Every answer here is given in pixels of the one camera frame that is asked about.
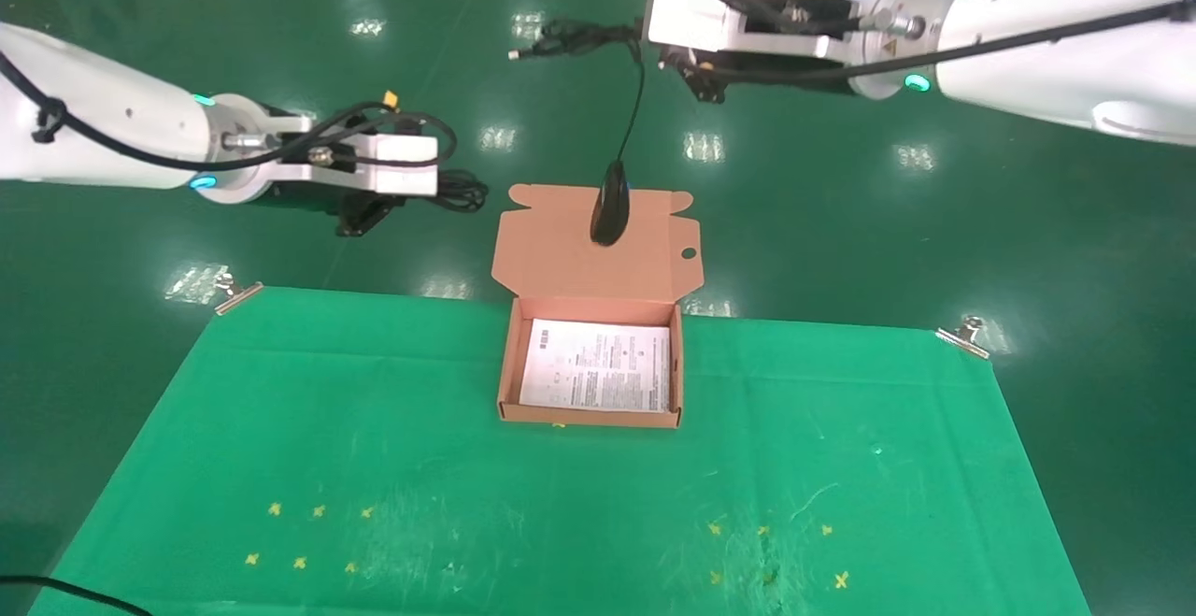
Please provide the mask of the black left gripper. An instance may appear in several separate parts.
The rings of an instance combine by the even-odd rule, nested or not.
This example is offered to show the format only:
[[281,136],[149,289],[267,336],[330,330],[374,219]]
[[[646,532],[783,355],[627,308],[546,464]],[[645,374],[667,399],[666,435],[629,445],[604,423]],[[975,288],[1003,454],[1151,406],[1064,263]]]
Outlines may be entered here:
[[332,216],[335,234],[362,237],[376,228],[393,208],[405,205],[402,195],[368,193],[316,182],[274,182],[257,199],[255,207],[289,208]]

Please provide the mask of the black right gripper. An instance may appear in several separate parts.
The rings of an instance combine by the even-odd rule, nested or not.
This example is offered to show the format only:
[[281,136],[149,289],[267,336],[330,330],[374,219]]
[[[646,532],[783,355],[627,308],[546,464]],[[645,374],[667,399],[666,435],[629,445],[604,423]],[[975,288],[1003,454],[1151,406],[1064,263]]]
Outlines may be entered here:
[[720,50],[658,44],[659,65],[678,72],[700,102],[722,104],[731,85],[777,85],[856,96],[837,74],[849,61],[842,41],[745,41]]

